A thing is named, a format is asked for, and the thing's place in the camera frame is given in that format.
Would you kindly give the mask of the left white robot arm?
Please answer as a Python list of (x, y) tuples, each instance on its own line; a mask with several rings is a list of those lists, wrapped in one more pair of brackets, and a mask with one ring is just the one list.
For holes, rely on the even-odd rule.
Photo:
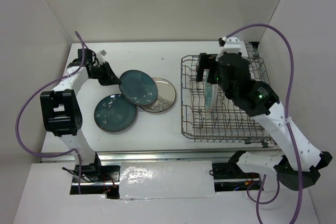
[(82, 113), (77, 94), (88, 79), (96, 79), (101, 86), (121, 83), (104, 59), (106, 54), (104, 50), (95, 53), (87, 48), (79, 49), (78, 58), (67, 66), (65, 78), (51, 91), (40, 94), (46, 131), (58, 137), (72, 150), (77, 175), (85, 176), (90, 182), (99, 181), (104, 169), (98, 154), (89, 146), (81, 130)]

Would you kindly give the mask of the dark teal plate top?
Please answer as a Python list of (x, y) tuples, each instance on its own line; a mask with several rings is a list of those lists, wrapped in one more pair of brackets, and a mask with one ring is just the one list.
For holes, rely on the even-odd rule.
[(147, 106), (158, 98), (158, 89), (153, 79), (140, 70), (128, 70), (120, 76), (119, 89), (131, 103)]

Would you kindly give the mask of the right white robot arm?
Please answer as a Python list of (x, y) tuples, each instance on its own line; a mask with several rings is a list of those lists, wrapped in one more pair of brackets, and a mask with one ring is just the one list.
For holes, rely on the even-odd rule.
[(219, 59), (201, 53), (196, 68), (196, 81), (219, 86), (225, 97), (260, 124), (283, 151), (280, 156), (257, 155), (237, 151), (229, 160), (229, 172), (235, 178), (245, 173), (275, 176), (287, 188), (313, 186), (320, 178), (319, 170), (327, 167), (332, 156), (314, 147), (292, 120), (269, 84), (251, 77), (250, 62), (239, 52), (225, 52)]

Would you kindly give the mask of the red teal floral plate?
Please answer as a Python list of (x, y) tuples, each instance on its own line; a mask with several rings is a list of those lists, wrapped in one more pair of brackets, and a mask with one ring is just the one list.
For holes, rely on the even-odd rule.
[(210, 84), (207, 82), (207, 78), (209, 75), (209, 70), (206, 70), (206, 78), (204, 81), (204, 97), (205, 97), (205, 111), (210, 113), (213, 107), (217, 103), (217, 94), (218, 94), (218, 85), (217, 84)]

